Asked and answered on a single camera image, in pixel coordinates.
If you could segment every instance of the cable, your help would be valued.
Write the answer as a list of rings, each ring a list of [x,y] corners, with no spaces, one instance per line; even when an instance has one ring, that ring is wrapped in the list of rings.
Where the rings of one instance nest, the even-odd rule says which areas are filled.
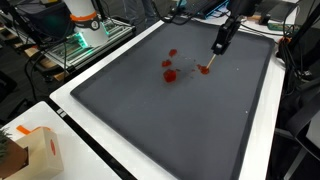
[[[219,16],[213,16],[214,14],[212,14],[211,17],[221,18],[221,17],[223,17],[223,16],[227,16],[228,13],[230,12],[230,11],[221,12],[221,11],[219,11],[219,10],[216,10],[216,11],[217,11],[217,12],[220,12],[221,14],[220,14]]]
[[[320,21],[320,18],[318,18],[318,19],[313,23],[313,25],[317,24],[319,21]]]
[[[266,35],[262,34],[262,33],[259,33],[259,32],[256,32],[256,31],[252,31],[252,30],[248,30],[248,29],[243,29],[243,28],[239,28],[240,30],[242,31],[246,31],[246,32],[250,32],[250,33],[254,33],[256,35],[260,35],[260,36],[263,36],[263,37],[267,37]]]
[[[34,61],[33,65],[32,65],[32,68],[31,68],[31,70],[30,70],[30,79],[31,79],[32,85],[34,86],[34,89],[36,89],[37,91],[39,91],[39,92],[41,92],[42,94],[45,94],[45,95],[48,95],[47,92],[44,92],[44,91],[40,90],[40,89],[35,85],[34,80],[33,80],[33,79],[34,79],[34,78],[33,78],[33,71],[35,70],[36,65],[37,65],[41,60],[43,60],[44,55],[45,55],[46,53],[48,53],[48,51],[49,51],[51,48],[49,48],[49,49],[47,49],[46,51],[44,51],[43,53],[41,53],[41,55],[37,58],[37,60]]]
[[[303,58],[302,58],[302,49],[301,49],[301,44],[298,43],[299,46],[299,53],[300,53],[300,72],[303,72]]]
[[[177,9],[180,7],[181,3],[182,3],[182,0],[179,1],[178,5],[177,5]],[[199,10],[198,10],[197,12],[195,12],[193,15],[189,16],[185,21],[175,22],[174,19],[175,19],[175,17],[177,16],[178,11],[176,11],[176,12],[173,14],[173,16],[171,16],[169,19],[166,19],[166,18],[164,18],[164,17],[162,17],[162,16],[160,15],[160,13],[159,13],[159,11],[158,11],[158,8],[157,8],[157,6],[156,6],[156,4],[155,4],[155,2],[152,1],[151,4],[152,4],[152,7],[153,7],[153,9],[154,9],[157,17],[158,17],[161,21],[163,21],[163,22],[165,22],[165,23],[172,23],[172,24],[175,24],[175,25],[180,25],[180,26],[186,24],[187,22],[189,22],[189,21],[190,21],[192,18],[194,18],[201,10],[203,10],[203,9],[206,7],[206,5],[204,5],[203,8],[199,9]]]
[[[273,36],[283,36],[282,34],[274,34],[274,33],[268,33],[268,32],[259,31],[259,30],[250,28],[250,27],[248,27],[246,25],[243,25],[243,24],[241,24],[241,26],[244,27],[244,28],[247,28],[247,29],[249,29],[251,31],[255,31],[255,32],[261,33],[261,34],[268,34],[268,35],[273,35]]]
[[[118,25],[118,26],[124,26],[124,27],[132,27],[132,26],[129,26],[129,25],[125,25],[125,24],[117,24],[117,23],[115,23],[114,21],[113,21],[113,19],[111,18],[111,15],[110,15],[110,9],[109,9],[109,5],[108,5],[108,3],[107,2],[105,2],[105,1],[102,1],[106,6],[107,6],[107,10],[102,6],[102,8],[103,8],[103,11],[105,11],[105,13],[108,15],[108,19],[112,22],[112,24],[114,25],[114,26],[116,26],[116,25]]]
[[[34,28],[37,32],[39,32],[39,33],[41,33],[41,34],[43,34],[43,35],[46,35],[46,36],[48,36],[48,37],[50,37],[50,38],[52,38],[52,39],[55,40],[55,41],[45,41],[45,43],[47,43],[47,44],[57,44],[57,43],[61,43],[61,42],[63,42],[63,41],[66,40],[66,37],[67,37],[68,33],[71,31],[72,26],[71,26],[71,21],[69,21],[69,22],[68,22],[68,25],[67,25],[67,28],[66,28],[66,31],[64,32],[64,34],[63,34],[62,37],[57,37],[57,36],[53,36],[53,35],[44,33],[44,32],[42,32],[41,30],[37,29],[35,26],[33,26],[33,28]]]
[[[31,81],[31,78],[30,78],[30,76],[28,74],[28,69],[27,69],[28,68],[28,64],[30,63],[30,61],[31,61],[31,58],[29,58],[28,61],[26,62],[26,64],[24,65],[24,73],[27,76],[27,79],[28,79],[28,81],[29,81],[29,83],[31,85],[31,91],[32,91],[33,99],[34,99],[34,101],[38,102],[38,99],[37,99],[37,96],[36,96],[36,92],[35,92],[35,88],[34,88],[34,85],[33,85],[32,81]]]
[[[29,2],[29,3],[19,3],[19,4],[17,4],[16,6],[22,6],[22,5],[31,5],[31,4],[39,4],[39,5],[43,5],[43,4],[41,4],[40,2],[38,2],[38,3],[31,3],[31,2]]]
[[[310,17],[310,14],[311,14],[311,11],[312,11],[312,9],[313,9],[313,6],[314,6],[314,3],[316,2],[316,0],[313,0],[313,2],[312,2],[312,4],[311,4],[311,7],[310,7],[310,9],[309,9],[309,12],[308,12],[308,15],[307,15],[307,18],[309,18]]]
[[[30,38],[30,36],[28,35],[28,36],[27,36],[27,39],[26,39],[26,44],[28,44],[29,38]]]
[[[285,64],[285,81],[284,81],[284,88],[283,88],[284,91],[282,93],[283,96],[281,99],[283,99],[285,96],[292,94],[295,91],[297,87],[297,81],[296,81],[296,78],[294,77],[296,76],[297,78],[300,79],[301,78],[300,72],[302,70],[302,65],[300,65],[300,67],[297,66],[288,46],[290,38],[294,33],[294,26],[290,26],[288,29],[286,29],[286,21],[288,16],[290,15],[290,11],[288,11],[288,13],[286,14],[284,22],[282,24],[283,38],[279,41],[279,53]],[[300,49],[300,64],[303,64],[301,49]]]
[[[20,33],[19,33],[19,31],[17,29],[17,26],[16,26],[16,23],[15,23],[15,20],[12,21],[12,26],[14,27],[20,42],[23,44],[23,41],[22,41],[21,36],[20,36]]]

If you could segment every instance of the green light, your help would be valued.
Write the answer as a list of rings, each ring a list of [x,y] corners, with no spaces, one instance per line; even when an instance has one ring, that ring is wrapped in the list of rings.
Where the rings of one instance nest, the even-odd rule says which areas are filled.
[[[87,48],[87,47],[89,47],[89,46],[88,46],[88,43],[87,43],[86,40],[84,39],[84,37],[83,37],[83,35],[82,35],[81,32],[79,32],[76,36],[78,37],[79,44],[80,44],[80,46],[81,46],[82,48]]]
[[[110,33],[107,31],[107,29],[106,29],[106,27],[103,25],[103,23],[101,23],[101,26],[103,27],[104,31],[106,32],[106,35],[109,36]]]

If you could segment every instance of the gray floor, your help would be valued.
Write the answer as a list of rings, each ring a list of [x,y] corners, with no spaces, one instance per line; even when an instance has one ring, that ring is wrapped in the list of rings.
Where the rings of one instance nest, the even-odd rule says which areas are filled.
[[[110,14],[119,15],[124,17],[124,8],[122,0],[105,0],[109,4]],[[138,0],[139,5],[139,17],[140,20],[144,19],[143,8],[141,2]],[[170,5],[172,4],[171,0],[157,0],[156,1],[159,10],[162,14],[165,14]],[[301,8],[303,13],[298,17],[297,22],[304,21],[305,7]],[[144,24],[138,26],[138,33],[144,30]],[[11,48],[3,47],[0,49],[0,70],[12,77],[17,83],[18,87],[16,90],[9,95],[3,102],[0,103],[0,119],[6,119],[8,114],[12,109],[23,99],[31,99],[31,89],[30,85],[26,79],[25,74],[23,73],[23,67],[27,58],[21,55],[17,55]],[[35,75],[35,84],[45,93],[37,93],[39,96],[48,95],[50,92],[61,86],[61,84],[56,82],[46,83],[43,81],[37,72]],[[19,113],[22,113],[26,107],[22,108]],[[292,141],[283,139],[281,137],[275,137],[273,143],[272,156],[270,157],[269,171],[267,173],[268,180],[277,180],[281,179],[280,177],[285,173],[290,163],[293,161],[296,153],[298,152],[300,146]],[[297,172],[294,174],[296,180],[318,180],[320,179],[320,162],[315,160],[312,156],[308,155],[305,160],[302,162],[301,166],[298,168]]]

